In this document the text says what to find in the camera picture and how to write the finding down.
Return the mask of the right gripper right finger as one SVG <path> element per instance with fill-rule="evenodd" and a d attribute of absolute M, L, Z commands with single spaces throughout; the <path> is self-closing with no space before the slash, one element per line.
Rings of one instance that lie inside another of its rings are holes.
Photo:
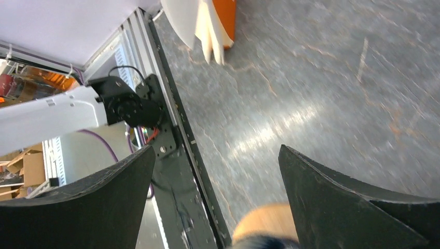
<path fill-rule="evenodd" d="M 286 145 L 278 161 L 302 248 L 439 248 L 439 199 L 362 182 Z"/>

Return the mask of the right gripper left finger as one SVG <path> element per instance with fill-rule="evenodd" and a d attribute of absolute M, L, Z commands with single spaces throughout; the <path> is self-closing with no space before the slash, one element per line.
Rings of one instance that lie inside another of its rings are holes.
<path fill-rule="evenodd" d="M 155 165 L 147 146 L 34 198 L 1 202 L 1 248 L 135 248 Z"/>

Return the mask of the round wooden dripper stand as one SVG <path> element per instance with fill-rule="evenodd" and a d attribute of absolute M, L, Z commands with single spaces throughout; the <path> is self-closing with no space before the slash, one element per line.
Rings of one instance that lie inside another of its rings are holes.
<path fill-rule="evenodd" d="M 298 242 L 290 205 L 273 203 L 259 206 L 238 222 L 232 234 L 233 244 L 251 236 L 269 236 Z"/>

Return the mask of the coffee filter paper pack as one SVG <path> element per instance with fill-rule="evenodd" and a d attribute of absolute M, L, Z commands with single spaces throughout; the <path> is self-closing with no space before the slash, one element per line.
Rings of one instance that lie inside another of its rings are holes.
<path fill-rule="evenodd" d="M 207 63 L 211 56 L 225 63 L 225 50 L 235 43 L 237 2 L 233 0 L 161 1 L 165 15 L 182 42 L 193 49 L 196 39 L 202 45 Z"/>

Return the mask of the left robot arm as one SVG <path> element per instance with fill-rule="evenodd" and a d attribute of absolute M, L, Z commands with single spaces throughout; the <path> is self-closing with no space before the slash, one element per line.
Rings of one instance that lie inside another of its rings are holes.
<path fill-rule="evenodd" d="M 1 155 L 57 136 L 124 121 L 153 128 L 163 117 L 159 104 L 139 96 L 116 76 L 87 86 L 1 108 Z"/>

